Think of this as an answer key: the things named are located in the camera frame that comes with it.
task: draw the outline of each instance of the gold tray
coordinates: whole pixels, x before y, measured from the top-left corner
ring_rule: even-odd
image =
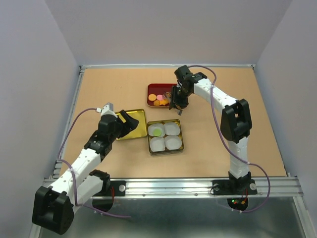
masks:
[[[177,150],[168,150],[166,147],[165,147],[165,150],[164,151],[157,151],[157,152],[153,152],[150,148],[150,140],[155,137],[155,136],[150,136],[148,135],[148,143],[149,143],[149,152],[152,156],[154,155],[166,155],[166,154],[175,154],[175,153],[181,153],[183,152],[184,150],[184,141],[183,141],[183,135],[182,135],[182,127],[180,126],[180,121],[179,119],[172,119],[172,120],[156,120],[156,121],[149,121],[148,122],[148,126],[147,128],[152,125],[152,124],[156,124],[156,123],[161,123],[161,124],[165,124],[165,123],[168,123],[168,122],[174,122],[176,124],[178,124],[179,128],[180,128],[180,133],[178,135],[178,137],[182,140],[182,145],[179,149]]]
[[[143,109],[135,109],[135,110],[128,110],[126,111],[127,114],[138,120],[139,124],[137,128],[135,128],[133,131],[131,131],[126,136],[119,138],[117,140],[126,140],[126,139],[134,139],[134,138],[140,138],[140,137],[146,137],[148,135],[148,128],[147,128],[147,121],[145,119],[145,112]],[[115,113],[123,122],[125,122],[125,119],[121,116],[120,113]]]

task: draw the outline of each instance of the wall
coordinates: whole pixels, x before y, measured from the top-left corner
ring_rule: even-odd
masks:
[[[0,237],[28,237],[53,169],[78,66],[44,0],[1,1]]]
[[[255,72],[286,169],[317,229],[317,1],[293,0]]]
[[[46,0],[80,65],[256,63],[291,0]]]

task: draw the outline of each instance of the red tray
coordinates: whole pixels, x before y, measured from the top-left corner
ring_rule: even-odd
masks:
[[[169,104],[166,104],[165,106],[163,106],[163,105],[154,106],[154,103],[149,100],[149,95],[150,94],[163,95],[166,92],[170,93],[172,91],[173,86],[176,86],[176,83],[152,83],[152,84],[149,84],[148,85],[148,96],[147,96],[148,105],[150,107],[154,107],[154,108],[168,108]]]

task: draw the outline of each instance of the tray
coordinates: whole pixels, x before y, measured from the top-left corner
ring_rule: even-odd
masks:
[[[157,151],[157,152],[153,152],[150,148],[150,140],[155,137],[155,136],[150,136],[148,134],[148,144],[149,144],[149,152],[150,152],[150,155],[152,156],[155,156],[155,155],[166,155],[166,154],[175,154],[175,153],[181,153],[183,152],[184,150],[184,141],[183,141],[183,135],[182,135],[182,127],[180,126],[180,121],[179,119],[171,119],[171,120],[156,120],[156,121],[149,121],[148,122],[148,125],[147,125],[147,128],[149,128],[150,125],[153,125],[153,124],[156,124],[156,123],[161,123],[161,124],[165,124],[165,123],[168,123],[168,122],[175,122],[176,124],[178,124],[179,128],[180,128],[180,133],[178,135],[178,137],[182,140],[182,145],[179,149],[177,150],[168,150],[166,147],[165,147],[165,150],[164,151]]]
[[[147,103],[149,107],[153,108],[168,108],[169,104],[166,104],[165,106],[154,106],[153,102],[151,102],[148,98],[150,94],[161,94],[163,95],[165,92],[171,92],[172,86],[175,86],[175,83],[152,83],[148,85],[148,93],[147,93]]]
[[[148,135],[148,128],[147,128],[147,121],[145,118],[145,112],[143,109],[135,109],[135,110],[128,110],[126,111],[127,114],[138,120],[139,124],[135,130],[131,131],[126,136],[119,138],[117,140],[126,140],[126,139],[134,139],[134,138],[140,138],[140,137],[146,137]],[[125,119],[121,116],[120,113],[115,113],[123,122],[125,122]]]

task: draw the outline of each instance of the yellow round object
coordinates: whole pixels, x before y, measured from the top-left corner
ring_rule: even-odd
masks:
[[[149,95],[149,100],[150,100],[151,102],[154,102],[156,99],[157,99],[157,96],[156,96],[155,94],[150,94],[150,95]]]
[[[156,106],[156,107],[159,106],[159,100],[155,100],[153,104],[154,104],[154,106]]]

